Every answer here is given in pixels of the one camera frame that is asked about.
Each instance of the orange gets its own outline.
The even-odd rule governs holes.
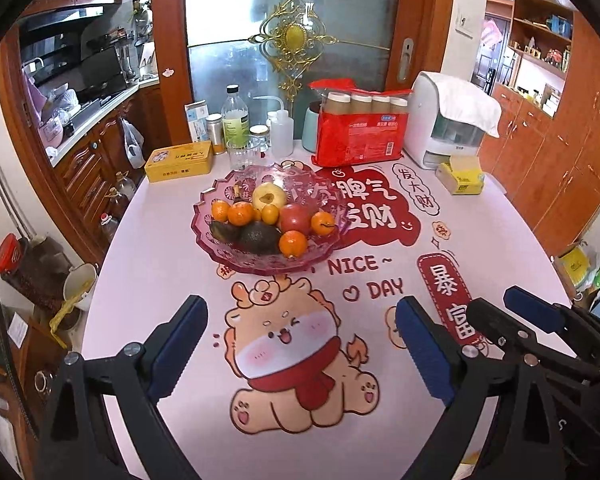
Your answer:
[[[331,213],[326,211],[318,211],[311,217],[311,229],[318,236],[326,236],[333,233],[336,228],[336,221]]]
[[[267,204],[262,208],[262,221],[265,224],[275,225],[280,216],[280,210],[273,204]]]
[[[250,202],[236,202],[229,208],[229,212],[227,213],[229,222],[238,227],[242,227],[253,221],[254,216],[253,205]]]
[[[302,256],[307,248],[306,236],[300,231],[287,231],[280,237],[278,247],[287,258]]]
[[[224,200],[214,200],[211,204],[211,216],[219,222],[226,222],[229,205]]]

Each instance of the range hood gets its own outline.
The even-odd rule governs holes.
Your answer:
[[[52,38],[58,34],[68,32],[81,34],[87,25],[102,16],[103,9],[102,6],[77,7],[27,16],[18,22],[20,47]]]

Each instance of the white towel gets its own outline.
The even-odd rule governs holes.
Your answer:
[[[471,124],[491,137],[500,137],[498,122],[502,109],[499,102],[476,85],[438,72],[421,72],[438,89],[440,114],[451,121]]]

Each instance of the screw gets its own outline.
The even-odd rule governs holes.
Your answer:
[[[64,364],[71,366],[72,364],[77,363],[79,358],[80,354],[78,354],[78,352],[69,352],[64,356]]]
[[[533,354],[525,354],[525,363],[529,366],[538,366],[539,359]]]
[[[469,359],[474,359],[480,355],[478,349],[473,345],[464,345],[462,347],[462,355],[468,357]]]
[[[129,343],[123,348],[123,352],[128,357],[133,357],[138,354],[142,350],[142,345],[140,343]]]

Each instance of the red apple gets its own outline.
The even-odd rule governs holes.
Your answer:
[[[280,230],[300,231],[308,236],[311,233],[311,213],[302,204],[287,204],[280,209]]]

